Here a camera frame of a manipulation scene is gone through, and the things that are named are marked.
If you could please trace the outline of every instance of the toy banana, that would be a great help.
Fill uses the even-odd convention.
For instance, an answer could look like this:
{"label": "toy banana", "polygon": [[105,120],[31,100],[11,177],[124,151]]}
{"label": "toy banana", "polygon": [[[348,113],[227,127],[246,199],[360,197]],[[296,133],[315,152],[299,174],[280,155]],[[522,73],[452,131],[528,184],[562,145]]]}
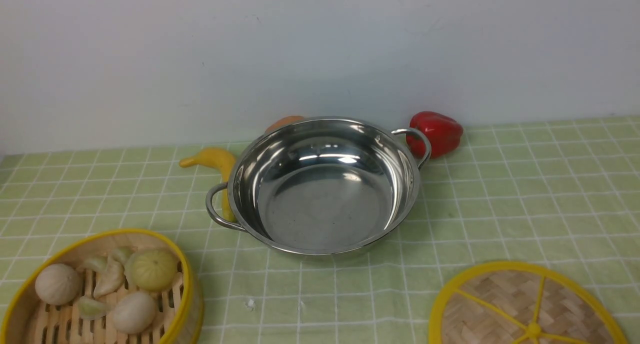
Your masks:
{"label": "toy banana", "polygon": [[[188,168],[192,166],[205,166],[220,171],[222,176],[222,182],[229,181],[229,175],[231,175],[231,169],[236,163],[236,157],[228,150],[223,148],[208,147],[199,151],[191,157],[185,157],[178,163],[182,168]],[[229,205],[229,198],[227,196],[227,190],[222,191],[222,217],[230,222],[236,221],[236,216]]]}

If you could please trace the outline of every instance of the white wall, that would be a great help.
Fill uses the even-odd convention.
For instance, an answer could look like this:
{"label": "white wall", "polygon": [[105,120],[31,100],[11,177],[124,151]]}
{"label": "white wall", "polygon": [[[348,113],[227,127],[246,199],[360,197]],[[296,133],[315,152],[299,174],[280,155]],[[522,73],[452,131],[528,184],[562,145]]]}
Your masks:
{"label": "white wall", "polygon": [[0,0],[0,152],[640,112],[640,0]]}

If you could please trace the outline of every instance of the white grid line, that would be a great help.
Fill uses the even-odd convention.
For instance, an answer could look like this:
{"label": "white grid line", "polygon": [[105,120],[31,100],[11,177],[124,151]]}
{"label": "white grid line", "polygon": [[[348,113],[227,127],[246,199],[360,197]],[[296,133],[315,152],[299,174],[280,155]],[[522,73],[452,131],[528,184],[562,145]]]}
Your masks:
{"label": "white grid line", "polygon": [[[496,142],[499,143],[498,135],[496,135],[496,131],[495,130],[493,130],[493,136],[495,137]],[[504,158],[505,157],[505,153],[503,153],[503,150],[502,150],[502,148],[501,148],[501,146],[499,144],[498,144],[498,150],[500,151],[500,155],[502,155],[502,157]],[[540,253],[542,253],[542,259],[544,259],[546,267],[549,268],[551,265],[549,264],[549,260],[547,259],[547,255],[545,254],[544,248],[542,247],[542,243],[540,243],[540,237],[538,236],[538,233],[536,232],[536,228],[533,225],[533,221],[531,220],[531,216],[529,214],[529,211],[527,210],[527,207],[526,207],[526,205],[524,203],[524,200],[522,200],[520,189],[518,189],[518,185],[516,184],[516,177],[514,176],[514,173],[512,173],[512,169],[509,167],[509,164],[507,163],[506,159],[504,161],[504,165],[507,168],[507,171],[509,172],[509,176],[511,178],[511,182],[512,182],[513,186],[516,189],[516,193],[518,195],[520,205],[522,205],[522,209],[524,210],[524,214],[526,216],[526,220],[528,221],[528,225],[530,225],[530,227],[531,227],[531,230],[533,232],[533,236],[535,238],[535,241],[537,242],[537,246],[540,249]],[[507,255],[510,255],[509,254],[509,249],[506,247],[506,244],[505,244],[505,249],[507,249]]]}

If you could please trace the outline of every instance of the woven bamboo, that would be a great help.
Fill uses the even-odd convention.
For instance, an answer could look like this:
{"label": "woven bamboo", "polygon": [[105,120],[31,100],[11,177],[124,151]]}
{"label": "woven bamboo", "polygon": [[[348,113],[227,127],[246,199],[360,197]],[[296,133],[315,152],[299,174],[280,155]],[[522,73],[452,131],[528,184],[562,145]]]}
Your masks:
{"label": "woven bamboo", "polygon": [[501,265],[444,287],[431,318],[434,344],[626,343],[610,314],[575,283],[546,268]]}
{"label": "woven bamboo", "polygon": [[[47,266],[64,263],[78,267],[85,258],[105,255],[121,246],[136,250],[167,248],[180,259],[171,288],[152,294],[158,302],[158,314],[142,333],[117,332],[111,313],[96,320],[80,319],[78,298],[67,305],[52,306],[36,296],[35,278]],[[97,275],[88,269],[82,273],[84,283],[80,295],[91,295]],[[119,290],[98,300],[114,307],[120,299],[137,290],[125,282]],[[202,326],[203,307],[197,277],[175,244],[148,230],[115,230],[76,243],[43,264],[24,283],[9,306],[2,324],[0,344],[195,344]]]}

